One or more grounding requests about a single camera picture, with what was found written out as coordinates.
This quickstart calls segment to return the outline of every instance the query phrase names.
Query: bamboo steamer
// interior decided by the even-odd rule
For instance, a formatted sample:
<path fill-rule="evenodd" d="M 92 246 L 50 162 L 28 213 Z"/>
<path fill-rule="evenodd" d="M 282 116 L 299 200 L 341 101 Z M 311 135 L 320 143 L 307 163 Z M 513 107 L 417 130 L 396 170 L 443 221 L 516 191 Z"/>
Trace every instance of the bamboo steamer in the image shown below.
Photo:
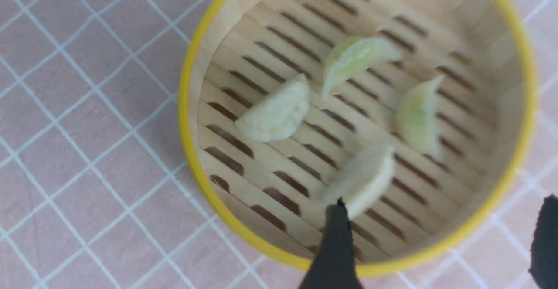
<path fill-rule="evenodd" d="M 289 140 L 247 140 L 234 121 L 298 73 L 320 85 L 349 35 L 387 37 L 402 63 L 378 65 Z M 179 120 L 193 174 L 217 214 L 269 257 L 306 269 L 321 238 L 313 201 L 363 146 L 396 149 L 393 184 L 353 221 L 357 271 L 383 275 L 439 255 L 482 222 L 521 165 L 534 126 L 536 68 L 508 0 L 215 0 L 184 63 Z M 444 162 L 413 152 L 391 120 L 402 95 L 438 92 Z"/>

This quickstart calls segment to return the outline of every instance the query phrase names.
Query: steamed dumpling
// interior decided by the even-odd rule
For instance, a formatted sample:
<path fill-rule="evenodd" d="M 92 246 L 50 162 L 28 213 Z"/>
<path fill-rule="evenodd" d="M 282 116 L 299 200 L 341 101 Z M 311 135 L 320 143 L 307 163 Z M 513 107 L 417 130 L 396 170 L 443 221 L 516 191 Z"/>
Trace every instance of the steamed dumpling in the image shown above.
<path fill-rule="evenodd" d="M 310 85 L 301 73 L 248 109 L 235 124 L 250 140 L 286 140 L 299 129 L 308 114 L 309 102 Z"/>
<path fill-rule="evenodd" d="M 322 98 L 328 98 L 335 86 L 377 63 L 402 59 L 401 51 L 385 38 L 348 37 L 337 44 L 327 57 L 323 71 Z"/>
<path fill-rule="evenodd" d="M 395 123 L 401 138 L 416 152 L 442 161 L 436 125 L 436 92 L 444 76 L 412 88 L 403 97 Z"/>
<path fill-rule="evenodd" d="M 395 173 L 392 144 L 374 144 L 355 155 L 335 175 L 321 201 L 327 205 L 343 198 L 349 219 L 365 212 L 384 195 Z"/>

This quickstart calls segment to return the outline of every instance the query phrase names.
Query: black object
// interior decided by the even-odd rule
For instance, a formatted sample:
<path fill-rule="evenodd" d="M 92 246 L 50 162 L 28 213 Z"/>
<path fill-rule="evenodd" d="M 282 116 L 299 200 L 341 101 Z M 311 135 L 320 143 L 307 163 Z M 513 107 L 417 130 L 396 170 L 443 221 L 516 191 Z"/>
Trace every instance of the black object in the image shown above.
<path fill-rule="evenodd" d="M 544 199 L 531 245 L 529 273 L 540 289 L 558 289 L 558 198 Z"/>
<path fill-rule="evenodd" d="M 355 272 L 353 235 L 345 204 L 327 206 L 320 247 L 299 289 L 363 289 Z"/>

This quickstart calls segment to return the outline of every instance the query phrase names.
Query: white dumpling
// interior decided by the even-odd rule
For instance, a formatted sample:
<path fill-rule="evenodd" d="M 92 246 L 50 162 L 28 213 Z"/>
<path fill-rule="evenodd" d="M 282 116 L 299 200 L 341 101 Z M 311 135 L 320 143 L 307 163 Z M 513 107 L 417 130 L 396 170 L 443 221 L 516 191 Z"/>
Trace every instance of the white dumpling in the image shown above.
<path fill-rule="evenodd" d="M 401 102 L 395 123 L 398 134 L 410 148 L 420 154 L 442 161 L 436 124 L 436 92 L 444 76 L 412 88 Z"/>
<path fill-rule="evenodd" d="M 374 144 L 355 155 L 335 175 L 321 196 L 331 205 L 343 198 L 349 219 L 365 212 L 384 195 L 395 172 L 392 144 Z"/>
<path fill-rule="evenodd" d="M 327 57 L 323 68 L 322 98 L 328 98 L 335 86 L 377 63 L 402 59 L 401 51 L 385 38 L 347 37 Z"/>
<path fill-rule="evenodd" d="M 308 114 L 309 102 L 310 85 L 301 73 L 248 109 L 235 124 L 250 140 L 286 140 L 299 129 Z"/>

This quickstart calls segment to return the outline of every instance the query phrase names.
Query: grid pattern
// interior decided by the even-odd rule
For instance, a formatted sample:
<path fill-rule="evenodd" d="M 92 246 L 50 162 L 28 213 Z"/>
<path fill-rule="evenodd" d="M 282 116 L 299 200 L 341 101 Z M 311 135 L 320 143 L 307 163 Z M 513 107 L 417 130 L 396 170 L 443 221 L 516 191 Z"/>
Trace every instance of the grid pattern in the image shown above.
<path fill-rule="evenodd" d="M 515 1 L 541 71 L 530 158 L 467 241 L 365 287 L 535 287 L 534 222 L 558 194 L 558 0 Z M 297 287 L 303 273 L 217 218 L 183 158 L 179 72 L 210 2 L 0 0 L 1 288 Z"/>

